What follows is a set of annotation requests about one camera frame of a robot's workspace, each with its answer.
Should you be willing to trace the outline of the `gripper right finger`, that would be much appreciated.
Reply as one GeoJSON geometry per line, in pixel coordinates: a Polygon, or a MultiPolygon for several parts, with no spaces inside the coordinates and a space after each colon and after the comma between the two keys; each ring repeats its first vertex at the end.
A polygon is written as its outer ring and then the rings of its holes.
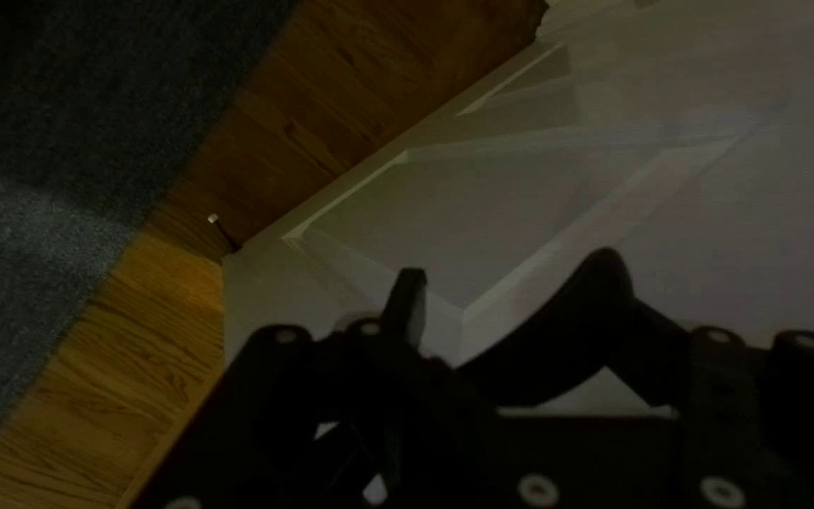
{"type": "Polygon", "coordinates": [[[672,506],[814,509],[814,331],[769,348],[636,302],[610,368],[675,424],[672,506]]]}

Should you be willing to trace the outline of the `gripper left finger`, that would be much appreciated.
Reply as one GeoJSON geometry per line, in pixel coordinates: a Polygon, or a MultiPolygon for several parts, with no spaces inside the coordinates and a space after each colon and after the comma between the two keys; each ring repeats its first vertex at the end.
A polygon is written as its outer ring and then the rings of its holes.
{"type": "Polygon", "coordinates": [[[314,339],[246,340],[131,509],[491,509],[494,409],[419,352],[427,279],[397,275],[382,314],[314,339]]]}

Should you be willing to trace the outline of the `small door stopper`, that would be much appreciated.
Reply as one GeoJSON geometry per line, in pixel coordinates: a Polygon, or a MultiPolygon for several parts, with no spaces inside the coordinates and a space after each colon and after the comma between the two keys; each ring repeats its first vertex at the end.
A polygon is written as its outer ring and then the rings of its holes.
{"type": "Polygon", "coordinates": [[[216,231],[222,236],[223,241],[226,245],[228,245],[229,252],[236,252],[240,250],[240,244],[229,234],[228,230],[224,228],[222,222],[220,222],[220,217],[217,213],[210,213],[207,216],[207,221],[210,223],[216,231]]]}

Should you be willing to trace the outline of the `grey carpet rug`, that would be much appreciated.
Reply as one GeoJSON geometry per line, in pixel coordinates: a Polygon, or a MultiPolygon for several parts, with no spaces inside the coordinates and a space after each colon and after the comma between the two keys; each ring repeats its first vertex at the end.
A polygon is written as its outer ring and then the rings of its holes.
{"type": "Polygon", "coordinates": [[[0,426],[302,0],[0,0],[0,426]]]}

